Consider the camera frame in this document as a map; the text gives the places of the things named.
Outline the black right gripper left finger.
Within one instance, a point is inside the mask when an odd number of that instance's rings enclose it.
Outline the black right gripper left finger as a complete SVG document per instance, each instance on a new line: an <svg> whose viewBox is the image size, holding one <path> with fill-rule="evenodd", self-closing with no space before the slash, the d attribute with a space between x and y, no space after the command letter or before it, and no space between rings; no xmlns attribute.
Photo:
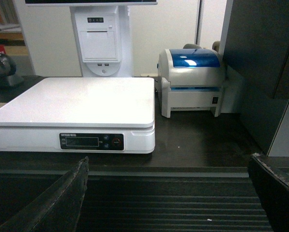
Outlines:
<svg viewBox="0 0 289 232"><path fill-rule="evenodd" d="M87 190L89 158L72 169L24 209L0 225L0 232L75 232Z"/></svg>

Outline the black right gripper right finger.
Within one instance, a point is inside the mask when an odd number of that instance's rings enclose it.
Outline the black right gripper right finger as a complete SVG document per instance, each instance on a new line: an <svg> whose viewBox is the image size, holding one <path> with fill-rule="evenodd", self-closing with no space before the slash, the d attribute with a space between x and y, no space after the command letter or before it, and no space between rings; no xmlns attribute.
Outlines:
<svg viewBox="0 0 289 232"><path fill-rule="evenodd" d="M254 153L248 174L274 232L289 232L289 175Z"/></svg>

